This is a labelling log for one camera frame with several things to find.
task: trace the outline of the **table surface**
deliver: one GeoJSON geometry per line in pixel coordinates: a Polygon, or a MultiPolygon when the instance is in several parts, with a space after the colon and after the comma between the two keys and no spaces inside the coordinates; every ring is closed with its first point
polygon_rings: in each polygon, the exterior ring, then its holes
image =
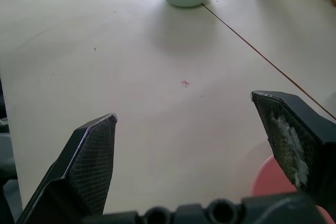
{"type": "MultiPolygon", "coordinates": [[[[234,20],[219,1],[208,4],[234,20]]],[[[0,0],[0,6],[0,71],[23,206],[73,130],[109,112],[119,121],[105,212],[248,196],[271,155],[253,90],[297,94],[329,118],[204,6],[164,0],[0,0]]],[[[263,47],[278,52],[276,43],[263,47]]],[[[281,67],[290,62],[274,59],[281,67]]],[[[300,73],[295,66],[288,69],[300,73]]],[[[311,89],[315,80],[303,79],[311,89]]],[[[329,92],[318,95],[323,100],[329,92]]]]}
{"type": "Polygon", "coordinates": [[[209,0],[206,7],[336,116],[330,0],[209,0]]]}

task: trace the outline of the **red stain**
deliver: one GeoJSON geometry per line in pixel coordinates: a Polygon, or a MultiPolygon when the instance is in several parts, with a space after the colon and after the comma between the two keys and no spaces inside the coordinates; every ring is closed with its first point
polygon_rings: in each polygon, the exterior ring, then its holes
{"type": "Polygon", "coordinates": [[[185,88],[187,88],[189,86],[189,82],[187,82],[187,81],[181,81],[181,83],[185,86],[185,88]]]}

